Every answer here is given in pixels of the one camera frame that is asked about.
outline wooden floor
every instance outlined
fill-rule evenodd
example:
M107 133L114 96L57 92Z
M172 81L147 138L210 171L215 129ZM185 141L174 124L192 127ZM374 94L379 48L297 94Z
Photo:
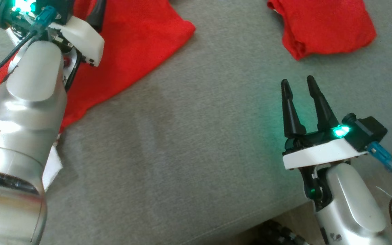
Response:
M381 187L392 195L392 174L386 172L383 168L370 177L365 177L364 181L375 197L378 205L384 211L387 220L387 234L392 239L391 226L389 222L388 204L390 197L380 191L376 186ZM274 218L281 225L290 228L296 234L304 237L312 245L325 245L322 235L320 234L319 225L313 214L311 202L292 209L282 215ZM258 227L245 231L233 238L221 243L221 245L249 245L252 240L258 236Z

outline robotic arm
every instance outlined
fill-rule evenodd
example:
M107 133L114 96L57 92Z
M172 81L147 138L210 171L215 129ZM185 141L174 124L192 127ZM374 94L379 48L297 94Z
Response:
M47 216L42 175L64 116L66 93L80 63L98 66L104 48L97 31L71 15L68 5L73 1L33 3L23 9L17 0L0 0L0 28L10 27L25 37L0 85L0 244L4 245L39 244ZM98 3L103 7L98 13L103 14L104 1ZM40 5L43 9L36 15L33 6ZM95 26L98 19L93 19Z
M350 165L351 158L366 154L387 130L373 117L356 119L353 113L339 124L314 77L308 76L307 81L318 118L318 131L308 134L297 116L288 81L281 83L288 138L283 153L285 168L298 168L302 174L305 195L314 202L327 245L389 245L384 215Z

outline blue connector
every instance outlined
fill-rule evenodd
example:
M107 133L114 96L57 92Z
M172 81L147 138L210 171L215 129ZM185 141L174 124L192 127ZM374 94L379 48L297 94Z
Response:
M377 160L383 163L388 171L392 172L392 156L377 141L373 141L367 148L367 151L370 155L374 156Z
M36 21L31 25L29 31L37 31L37 34L42 34L46 28L55 20L57 10L51 6L46 6L45 9L36 17Z

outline red cloth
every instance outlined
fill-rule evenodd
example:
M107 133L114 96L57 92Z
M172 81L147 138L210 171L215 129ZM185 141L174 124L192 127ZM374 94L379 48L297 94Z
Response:
M96 0L76 0L73 14L85 19ZM62 129L87 109L110 99L168 59L193 35L168 0L109 0L101 36L105 40L99 67L82 64L67 95ZM0 82L8 64L1 69Z
M269 0L268 6L282 15L282 42L296 60L353 52L376 37L362 0Z

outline gray fabric surface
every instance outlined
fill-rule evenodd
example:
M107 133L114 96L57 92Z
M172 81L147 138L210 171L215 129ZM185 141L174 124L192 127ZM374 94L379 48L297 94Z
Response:
M281 159L284 78L309 130L314 75L339 119L381 121L392 152L392 1L365 2L378 32L369 47L297 62L264 0L171 1L195 36L66 130L42 244L207 244L304 203ZM0 59L9 45L0 40ZM381 167L354 164L365 177Z

